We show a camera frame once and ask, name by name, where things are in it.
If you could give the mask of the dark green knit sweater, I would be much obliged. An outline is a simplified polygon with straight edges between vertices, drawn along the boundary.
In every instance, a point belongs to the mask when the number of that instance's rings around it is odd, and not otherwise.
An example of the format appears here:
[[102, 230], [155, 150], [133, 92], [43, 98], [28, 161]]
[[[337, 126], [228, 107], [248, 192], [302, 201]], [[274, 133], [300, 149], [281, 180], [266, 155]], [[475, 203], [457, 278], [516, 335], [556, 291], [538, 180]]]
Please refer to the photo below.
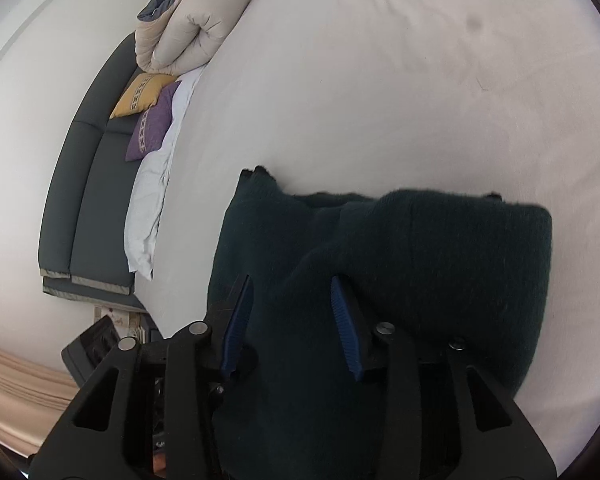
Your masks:
[[462, 347], [514, 398], [540, 336], [552, 218], [542, 207], [400, 190], [290, 195], [244, 170], [227, 207], [208, 289], [252, 279], [236, 370], [213, 415], [236, 479], [376, 479], [373, 425], [341, 349], [330, 283], [373, 324]]

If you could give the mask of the black bedside device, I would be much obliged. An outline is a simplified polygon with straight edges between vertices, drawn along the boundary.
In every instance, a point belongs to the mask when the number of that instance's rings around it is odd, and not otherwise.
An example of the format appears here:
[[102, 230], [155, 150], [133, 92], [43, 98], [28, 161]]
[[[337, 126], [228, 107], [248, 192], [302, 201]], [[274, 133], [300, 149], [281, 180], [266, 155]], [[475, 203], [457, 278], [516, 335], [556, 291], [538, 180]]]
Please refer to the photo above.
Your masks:
[[119, 340], [114, 322], [105, 315], [62, 349], [62, 362], [79, 387], [86, 383], [109, 351], [117, 347]]

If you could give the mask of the dark grey padded headboard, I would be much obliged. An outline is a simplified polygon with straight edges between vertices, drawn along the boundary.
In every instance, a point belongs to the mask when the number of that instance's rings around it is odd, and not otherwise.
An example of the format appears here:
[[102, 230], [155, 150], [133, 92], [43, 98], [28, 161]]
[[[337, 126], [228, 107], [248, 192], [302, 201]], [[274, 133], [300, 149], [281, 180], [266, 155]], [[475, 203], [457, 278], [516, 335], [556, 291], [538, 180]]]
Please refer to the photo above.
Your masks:
[[110, 117], [140, 74], [134, 48], [129, 35], [111, 53], [69, 126], [46, 196], [38, 268], [50, 296], [143, 312], [123, 243], [140, 166], [125, 160], [137, 117]]

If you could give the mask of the white crumpled pillow sheet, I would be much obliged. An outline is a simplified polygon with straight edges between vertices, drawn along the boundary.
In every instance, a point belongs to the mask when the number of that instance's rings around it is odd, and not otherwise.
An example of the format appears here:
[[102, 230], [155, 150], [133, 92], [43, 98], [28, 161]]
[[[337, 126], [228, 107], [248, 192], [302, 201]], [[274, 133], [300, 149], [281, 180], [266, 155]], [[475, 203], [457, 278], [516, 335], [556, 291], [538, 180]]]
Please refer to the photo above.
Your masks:
[[173, 120], [161, 148], [147, 154], [138, 162], [128, 211], [123, 229], [123, 248], [129, 271], [146, 280], [152, 279], [154, 255], [166, 188], [170, 180], [172, 159], [183, 120], [196, 84], [204, 72], [196, 68], [177, 80], [181, 81], [172, 102]]

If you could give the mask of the purple patterned pillow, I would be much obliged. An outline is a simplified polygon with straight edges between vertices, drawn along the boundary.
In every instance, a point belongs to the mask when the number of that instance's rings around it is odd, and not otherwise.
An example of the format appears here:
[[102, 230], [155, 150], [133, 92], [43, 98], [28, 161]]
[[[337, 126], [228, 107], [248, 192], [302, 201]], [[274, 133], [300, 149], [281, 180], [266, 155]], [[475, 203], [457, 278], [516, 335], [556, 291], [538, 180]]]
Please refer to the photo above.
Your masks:
[[172, 102], [181, 81], [165, 86], [155, 105], [140, 114], [125, 153], [127, 162], [141, 160], [147, 154], [161, 148], [166, 132], [173, 120]]

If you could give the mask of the white bed sheet mattress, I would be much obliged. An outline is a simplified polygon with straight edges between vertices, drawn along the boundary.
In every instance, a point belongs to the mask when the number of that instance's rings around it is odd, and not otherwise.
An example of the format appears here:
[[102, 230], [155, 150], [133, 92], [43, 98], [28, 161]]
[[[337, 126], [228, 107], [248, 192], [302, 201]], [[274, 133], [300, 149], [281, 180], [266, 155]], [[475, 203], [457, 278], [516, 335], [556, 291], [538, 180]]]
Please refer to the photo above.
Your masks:
[[498, 192], [553, 218], [518, 403], [567, 468], [600, 426], [600, 14], [591, 0], [252, 0], [196, 85], [154, 274], [172, 335], [204, 312], [239, 173], [294, 194]]

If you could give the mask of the yellow patterned pillow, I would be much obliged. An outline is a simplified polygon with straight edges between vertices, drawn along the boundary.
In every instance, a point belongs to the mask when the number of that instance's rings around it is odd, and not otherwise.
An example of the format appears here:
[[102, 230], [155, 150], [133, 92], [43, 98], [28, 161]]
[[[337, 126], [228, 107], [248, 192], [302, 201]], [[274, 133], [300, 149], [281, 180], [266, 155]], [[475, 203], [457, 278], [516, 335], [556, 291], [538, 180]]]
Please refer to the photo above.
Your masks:
[[109, 118], [131, 116], [148, 110], [157, 104], [162, 89], [175, 81], [176, 78], [170, 75], [139, 74], [123, 92]]

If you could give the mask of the rolled beige duvet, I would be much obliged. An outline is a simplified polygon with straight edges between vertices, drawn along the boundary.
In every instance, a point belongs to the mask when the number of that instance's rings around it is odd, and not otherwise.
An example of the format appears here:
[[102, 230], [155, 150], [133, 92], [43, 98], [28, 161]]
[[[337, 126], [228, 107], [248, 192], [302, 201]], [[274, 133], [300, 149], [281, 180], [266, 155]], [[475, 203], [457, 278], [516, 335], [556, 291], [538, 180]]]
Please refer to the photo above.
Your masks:
[[136, 18], [137, 66], [181, 76], [208, 63], [251, 0], [149, 0]]

